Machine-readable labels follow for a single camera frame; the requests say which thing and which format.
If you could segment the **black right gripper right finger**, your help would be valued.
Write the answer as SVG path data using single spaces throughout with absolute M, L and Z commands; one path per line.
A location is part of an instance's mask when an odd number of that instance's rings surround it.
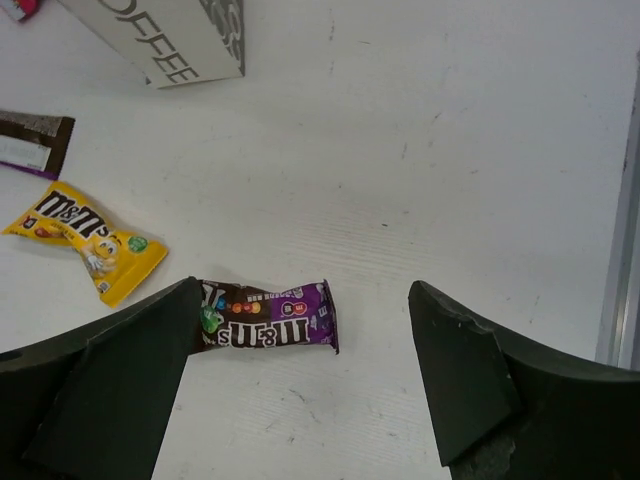
M 639 375 L 536 342 L 430 284 L 409 311 L 440 463 L 455 479 L 635 479 Z

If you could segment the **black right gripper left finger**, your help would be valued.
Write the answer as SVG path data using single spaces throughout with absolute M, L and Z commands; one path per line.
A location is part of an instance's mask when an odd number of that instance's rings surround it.
M 187 277 L 1 355 L 4 479 L 149 479 L 198 329 Z

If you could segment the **yellow M&M's packet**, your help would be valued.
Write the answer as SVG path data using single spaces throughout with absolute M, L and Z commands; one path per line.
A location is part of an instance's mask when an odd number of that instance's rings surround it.
M 43 196 L 2 233 L 75 250 L 101 301 L 111 308 L 168 254 L 162 243 L 116 227 L 86 195 L 61 181 L 51 182 Z

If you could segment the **brown purple M&M's packet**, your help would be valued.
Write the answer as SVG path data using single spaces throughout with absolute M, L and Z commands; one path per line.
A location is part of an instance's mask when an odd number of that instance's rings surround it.
M 197 353 L 218 348 L 328 345 L 339 352 L 337 314 L 326 280 L 269 292 L 202 280 Z

